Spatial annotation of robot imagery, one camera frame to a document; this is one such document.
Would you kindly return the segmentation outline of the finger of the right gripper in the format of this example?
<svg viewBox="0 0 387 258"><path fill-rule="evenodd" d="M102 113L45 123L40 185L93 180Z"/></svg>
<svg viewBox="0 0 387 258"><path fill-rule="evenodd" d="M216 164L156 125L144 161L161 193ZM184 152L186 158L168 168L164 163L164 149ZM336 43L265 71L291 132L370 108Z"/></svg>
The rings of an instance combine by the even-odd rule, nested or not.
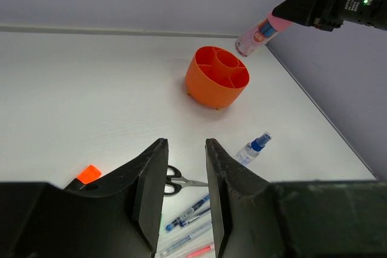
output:
<svg viewBox="0 0 387 258"><path fill-rule="evenodd" d="M272 15L306 27L334 27L334 18L326 11L330 0L285 0Z"/></svg>

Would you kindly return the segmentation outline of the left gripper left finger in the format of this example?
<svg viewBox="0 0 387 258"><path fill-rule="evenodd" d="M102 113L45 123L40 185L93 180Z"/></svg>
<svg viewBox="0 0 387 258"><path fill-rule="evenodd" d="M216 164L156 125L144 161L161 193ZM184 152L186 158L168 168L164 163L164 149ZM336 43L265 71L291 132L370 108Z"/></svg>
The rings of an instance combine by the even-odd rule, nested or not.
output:
<svg viewBox="0 0 387 258"><path fill-rule="evenodd" d="M168 141L159 138L111 173L69 190L62 253L155 253L167 159Z"/></svg>

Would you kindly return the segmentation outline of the small blue spray bottle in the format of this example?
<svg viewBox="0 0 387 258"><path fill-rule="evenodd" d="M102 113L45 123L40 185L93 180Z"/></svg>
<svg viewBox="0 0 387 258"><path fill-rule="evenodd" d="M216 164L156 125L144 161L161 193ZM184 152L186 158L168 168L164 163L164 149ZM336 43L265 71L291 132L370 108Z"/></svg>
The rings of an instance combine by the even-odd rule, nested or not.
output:
<svg viewBox="0 0 387 258"><path fill-rule="evenodd" d="M260 137L254 139L250 143L247 143L242 149L240 149L234 159L237 160L243 166L248 166L255 158L259 156L263 148L272 139L272 135L269 132L263 133Z"/></svg>

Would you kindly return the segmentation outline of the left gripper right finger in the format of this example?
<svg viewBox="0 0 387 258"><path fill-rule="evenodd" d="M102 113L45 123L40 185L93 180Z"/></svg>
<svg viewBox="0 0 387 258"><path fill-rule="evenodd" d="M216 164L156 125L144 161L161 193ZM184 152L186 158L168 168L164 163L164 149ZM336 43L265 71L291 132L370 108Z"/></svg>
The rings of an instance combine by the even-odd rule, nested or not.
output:
<svg viewBox="0 0 387 258"><path fill-rule="evenodd" d="M271 257L269 183L206 140L213 238L217 257Z"/></svg>

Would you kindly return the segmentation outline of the pink capped clear tube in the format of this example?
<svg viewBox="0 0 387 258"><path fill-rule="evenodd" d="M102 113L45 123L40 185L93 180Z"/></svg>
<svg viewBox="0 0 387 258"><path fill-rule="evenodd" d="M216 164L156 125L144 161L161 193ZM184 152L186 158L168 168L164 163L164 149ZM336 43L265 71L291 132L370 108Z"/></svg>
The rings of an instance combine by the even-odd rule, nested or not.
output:
<svg viewBox="0 0 387 258"><path fill-rule="evenodd" d="M242 57L247 57L292 24L291 21L273 16L270 12L260 23L252 26L237 38L235 42L236 51Z"/></svg>

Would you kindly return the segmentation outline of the orange capped black highlighter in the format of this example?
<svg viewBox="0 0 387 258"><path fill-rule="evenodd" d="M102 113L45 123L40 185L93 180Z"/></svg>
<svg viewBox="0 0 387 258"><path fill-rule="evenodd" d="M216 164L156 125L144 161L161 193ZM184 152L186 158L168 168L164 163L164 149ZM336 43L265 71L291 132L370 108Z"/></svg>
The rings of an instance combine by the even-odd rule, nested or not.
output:
<svg viewBox="0 0 387 258"><path fill-rule="evenodd" d="M102 172L94 165L88 165L82 172L80 172L64 190L81 190L87 184L94 182L102 176Z"/></svg>

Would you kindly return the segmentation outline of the black handled scissors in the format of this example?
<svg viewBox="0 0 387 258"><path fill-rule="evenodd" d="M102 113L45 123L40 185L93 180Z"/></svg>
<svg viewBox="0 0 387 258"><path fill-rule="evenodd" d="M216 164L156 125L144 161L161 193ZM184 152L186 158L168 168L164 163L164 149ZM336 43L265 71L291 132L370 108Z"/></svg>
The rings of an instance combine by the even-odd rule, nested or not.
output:
<svg viewBox="0 0 387 258"><path fill-rule="evenodd" d="M166 182L164 187L164 196L170 197L178 194L185 187L207 187L208 183L194 181L185 178L182 173L174 166L167 166Z"/></svg>

